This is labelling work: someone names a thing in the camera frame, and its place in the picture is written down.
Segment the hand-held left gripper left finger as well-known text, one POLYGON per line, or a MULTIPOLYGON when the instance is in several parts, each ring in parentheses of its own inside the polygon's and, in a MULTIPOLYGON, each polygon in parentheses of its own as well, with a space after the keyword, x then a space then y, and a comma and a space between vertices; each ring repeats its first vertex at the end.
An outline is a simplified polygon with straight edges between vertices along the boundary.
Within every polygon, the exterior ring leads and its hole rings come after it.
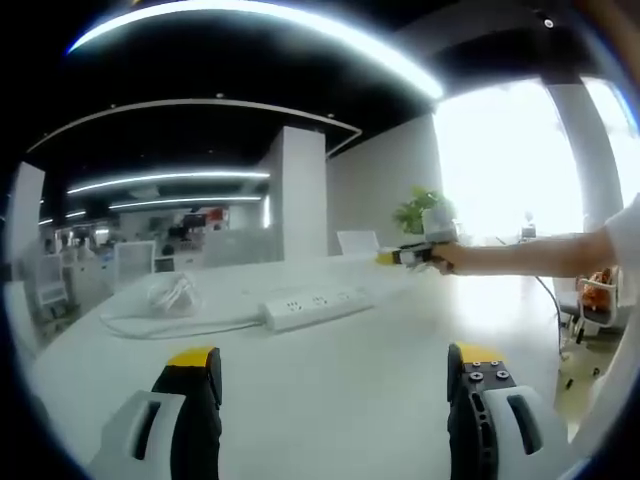
POLYGON ((104 425, 91 477, 217 479, 221 405, 220 350, 179 353, 151 390, 135 392, 104 425))

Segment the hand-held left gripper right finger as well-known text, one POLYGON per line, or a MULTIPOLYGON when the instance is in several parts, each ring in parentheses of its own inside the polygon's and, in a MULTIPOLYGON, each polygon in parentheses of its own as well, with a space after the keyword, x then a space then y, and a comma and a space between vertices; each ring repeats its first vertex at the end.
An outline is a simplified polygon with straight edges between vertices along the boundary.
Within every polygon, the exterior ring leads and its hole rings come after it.
POLYGON ((452 343, 447 367, 452 479, 557 479, 571 466, 566 423, 498 353, 452 343))

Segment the person's right hand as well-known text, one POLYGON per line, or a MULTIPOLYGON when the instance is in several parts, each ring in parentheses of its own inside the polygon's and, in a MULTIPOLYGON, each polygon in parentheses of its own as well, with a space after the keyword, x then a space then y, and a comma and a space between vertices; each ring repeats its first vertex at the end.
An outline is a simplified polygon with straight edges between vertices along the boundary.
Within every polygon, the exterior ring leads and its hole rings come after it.
POLYGON ((432 248, 432 265, 443 275, 473 272, 473 251, 458 243, 439 243, 432 248))

